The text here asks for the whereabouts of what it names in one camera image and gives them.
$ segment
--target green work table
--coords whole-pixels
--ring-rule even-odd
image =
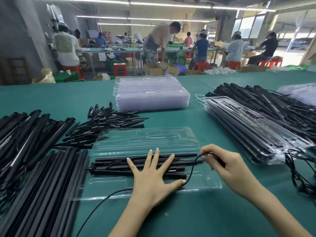
[[[199,140],[200,146],[214,143],[224,149],[238,152],[239,150],[228,136],[204,111],[203,106],[195,101],[194,95],[213,91],[224,82],[234,82],[240,86],[260,85],[267,89],[277,90],[281,85],[314,82],[315,73],[280,71],[179,76],[178,79],[191,94],[189,106],[185,110],[141,114],[150,118],[144,122],[145,127],[189,126]],[[43,113],[50,113],[53,119],[75,117],[77,121],[85,122],[90,106],[95,104],[106,106],[109,101],[112,101],[114,108],[116,107],[113,85],[114,81],[110,80],[1,86],[0,116],[10,115],[14,111],[30,113],[35,109],[41,109]],[[316,236],[316,209],[308,196],[296,191],[287,166],[256,166],[247,159],[245,162],[257,179],[279,198],[303,227]],[[296,165],[298,171],[306,177],[313,175],[310,168],[302,161],[297,161]],[[113,185],[109,191],[117,190],[117,186]],[[87,221],[80,236],[107,236],[128,200],[128,198],[106,200]],[[80,202],[72,236],[76,236],[84,220],[99,202],[100,200]],[[222,189],[171,195],[150,213],[138,236],[266,237],[277,235],[255,207],[223,184]]]

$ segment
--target finger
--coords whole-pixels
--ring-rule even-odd
[[[149,169],[152,156],[153,156],[153,150],[150,150],[148,152],[147,159],[145,160],[144,169]]]
[[[204,157],[205,162],[207,162],[212,169],[214,169],[219,176],[225,175],[227,170],[225,170],[218,161],[213,157],[213,155],[206,155]]]
[[[167,184],[167,190],[168,194],[171,194],[175,190],[179,189],[181,186],[183,186],[186,183],[185,179],[178,179],[170,184]]]
[[[220,148],[217,145],[210,144],[207,146],[203,146],[201,148],[201,154],[205,154],[205,153],[213,153],[226,163],[226,161],[229,159],[229,155],[231,154],[231,151],[227,151],[227,150],[224,150],[223,148]]]
[[[127,158],[127,163],[129,165],[130,169],[132,170],[133,175],[136,175],[136,173],[138,173],[139,170],[137,169],[137,167],[134,165],[134,163],[132,162],[132,160],[130,158]]]
[[[155,155],[153,157],[153,160],[151,162],[150,167],[153,168],[153,169],[156,169],[158,160],[159,160],[159,149],[157,148],[156,151],[155,151]]]
[[[169,158],[162,164],[162,166],[160,166],[158,171],[163,175],[167,171],[173,160],[174,154],[171,154]]]

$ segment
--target right hand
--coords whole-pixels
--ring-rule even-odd
[[[225,184],[248,200],[259,197],[265,190],[260,182],[248,169],[242,157],[235,152],[224,150],[216,145],[207,145],[201,148],[201,154],[213,153],[205,155],[207,162],[225,182]],[[217,156],[225,162],[223,168],[216,160]]]

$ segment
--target man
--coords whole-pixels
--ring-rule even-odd
[[[171,36],[178,34],[181,29],[181,24],[174,21],[170,25],[165,22],[157,25],[144,41],[144,57],[146,63],[158,62],[158,47],[161,47],[161,61],[165,59],[165,49]]]
[[[99,36],[95,39],[95,43],[97,44],[97,46],[99,48],[101,48],[101,46],[106,46],[107,45],[106,39],[103,36],[102,32],[99,32]]]
[[[260,54],[249,58],[248,64],[259,64],[260,60],[267,60],[273,57],[276,51],[279,41],[277,40],[277,35],[274,31],[270,31],[266,35],[266,40],[258,47],[258,49],[265,46],[265,51]]]
[[[65,23],[58,24],[59,33],[53,36],[53,47],[57,50],[58,61],[64,67],[79,66],[79,51],[78,40],[75,36],[69,34],[69,28]]]
[[[186,35],[187,35],[187,37],[186,37],[186,39],[184,40],[184,45],[185,45],[185,47],[190,47],[191,44],[192,44],[191,32],[188,31],[188,32],[186,33]]]

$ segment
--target worker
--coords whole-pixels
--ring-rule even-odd
[[[184,45],[185,47],[190,47],[192,44],[192,37],[191,37],[191,32],[186,33],[186,39],[184,40]]]
[[[260,54],[249,58],[248,64],[257,64],[259,65],[260,61],[268,60],[273,57],[274,52],[276,51],[279,41],[277,39],[277,35],[274,31],[270,31],[266,35],[266,40],[257,47],[258,49],[263,48],[265,46],[265,51]]]
[[[177,21],[168,25],[165,22],[157,25],[144,41],[145,62],[158,62],[158,47],[161,47],[161,61],[165,59],[165,51],[169,40],[173,34],[178,34],[181,24]]]
[[[207,38],[207,31],[202,31],[197,41],[194,44],[194,47],[192,50],[194,51],[197,48],[197,55],[190,61],[189,64],[189,70],[192,70],[194,67],[194,64],[196,62],[206,62],[207,60],[207,49],[209,47],[209,42],[206,39]]]
[[[150,211],[186,183],[186,180],[179,179],[165,184],[162,177],[174,160],[174,154],[159,169],[157,169],[159,149],[156,149],[153,159],[152,154],[153,152],[150,150],[142,171],[139,171],[131,159],[127,158],[127,163],[134,175],[133,193],[108,237],[135,237]],[[229,188],[250,201],[264,215],[278,236],[312,237],[280,201],[259,183],[238,153],[211,144],[202,147],[201,154],[205,154],[204,161],[218,173]],[[217,156],[226,164],[225,168],[216,160]]]
[[[95,43],[97,44],[97,46],[99,48],[101,48],[101,46],[106,46],[107,45],[106,39],[103,36],[102,32],[99,32],[99,36],[95,39]]]
[[[64,69],[79,66],[77,55],[81,55],[81,53],[77,38],[69,34],[67,24],[63,22],[58,24],[58,29],[59,33],[53,35],[53,47],[57,50],[58,61]]]
[[[244,42],[241,39],[241,32],[236,31],[232,36],[232,42],[229,44],[225,51],[225,57],[221,66],[225,67],[228,61],[239,62],[242,58],[242,53],[244,51]]]

